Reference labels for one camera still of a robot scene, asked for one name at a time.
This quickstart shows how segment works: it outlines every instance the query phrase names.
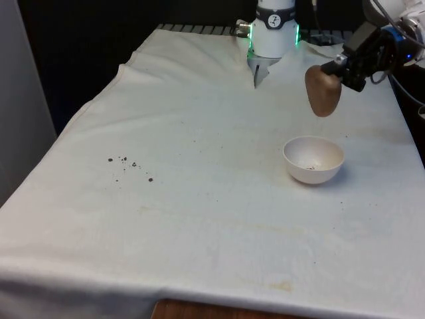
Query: table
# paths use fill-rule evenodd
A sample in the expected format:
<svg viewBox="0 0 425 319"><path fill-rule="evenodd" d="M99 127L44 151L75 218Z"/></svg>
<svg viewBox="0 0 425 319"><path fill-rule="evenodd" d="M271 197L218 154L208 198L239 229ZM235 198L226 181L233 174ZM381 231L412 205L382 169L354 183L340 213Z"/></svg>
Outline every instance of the table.
<svg viewBox="0 0 425 319"><path fill-rule="evenodd" d="M162 300L155 305L151 319L302 319L285 314L249 311L243 309L197 304L178 300Z"/></svg>
<svg viewBox="0 0 425 319"><path fill-rule="evenodd" d="M422 317L425 173L389 83L319 119L303 73L338 48L302 43L254 89L241 47L155 31L73 117L0 210L10 317L148 318L164 298ZM301 135L345 150L334 180L287 175Z"/></svg>

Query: stain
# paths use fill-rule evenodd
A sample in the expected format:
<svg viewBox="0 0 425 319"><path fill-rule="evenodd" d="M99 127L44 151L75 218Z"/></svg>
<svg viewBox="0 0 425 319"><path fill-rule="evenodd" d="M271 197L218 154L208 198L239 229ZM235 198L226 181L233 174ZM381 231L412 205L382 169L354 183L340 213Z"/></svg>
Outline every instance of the stain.
<svg viewBox="0 0 425 319"><path fill-rule="evenodd" d="M269 287L273 289L288 291L288 292L292 291L292 285L288 281L282 281L277 284L269 284Z"/></svg>

